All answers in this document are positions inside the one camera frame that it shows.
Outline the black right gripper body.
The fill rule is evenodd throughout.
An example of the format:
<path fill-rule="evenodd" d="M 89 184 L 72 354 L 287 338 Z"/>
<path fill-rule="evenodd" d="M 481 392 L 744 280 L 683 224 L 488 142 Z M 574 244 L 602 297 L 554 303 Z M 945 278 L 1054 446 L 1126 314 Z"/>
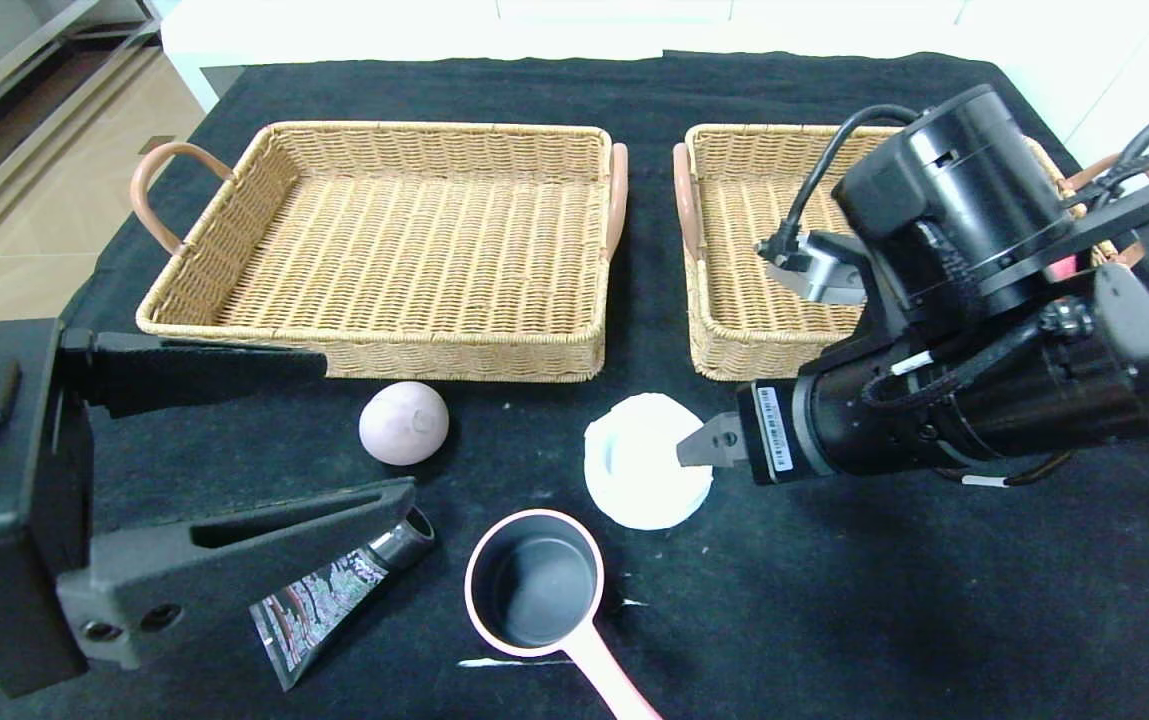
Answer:
<path fill-rule="evenodd" d="M 754 482 L 788 483 L 833 475 L 879 477 L 912 469 L 899 415 L 863 401 L 872 378 L 888 373 L 882 354 L 840 361 L 825 354 L 794 378 L 757 379 L 737 392 Z"/>

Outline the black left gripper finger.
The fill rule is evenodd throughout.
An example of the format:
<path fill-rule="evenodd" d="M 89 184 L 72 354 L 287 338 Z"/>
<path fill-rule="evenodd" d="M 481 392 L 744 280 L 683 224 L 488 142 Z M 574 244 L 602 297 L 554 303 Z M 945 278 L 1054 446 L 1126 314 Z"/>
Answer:
<path fill-rule="evenodd" d="M 326 372 L 326 356 L 300 348 L 84 328 L 68 328 L 57 338 L 63 386 L 90 407 L 105 407 L 113 418 L 222 404 L 318 381 Z"/>
<path fill-rule="evenodd" d="M 57 576 L 77 647 L 139 669 L 346 551 L 354 493 L 99 534 Z"/>

